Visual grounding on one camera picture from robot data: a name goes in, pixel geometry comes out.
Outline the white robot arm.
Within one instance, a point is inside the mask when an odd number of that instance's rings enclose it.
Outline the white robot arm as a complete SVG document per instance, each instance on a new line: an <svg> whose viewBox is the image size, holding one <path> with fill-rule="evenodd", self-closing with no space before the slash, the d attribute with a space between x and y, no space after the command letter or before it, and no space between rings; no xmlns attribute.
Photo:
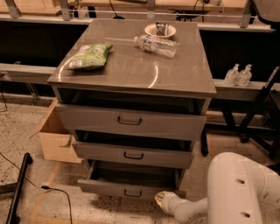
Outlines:
<svg viewBox="0 0 280 224"><path fill-rule="evenodd" d="M162 191L155 201L179 224L263 224L262 213L280 208L280 176L242 155L224 152L211 161L207 196L191 202Z"/></svg>

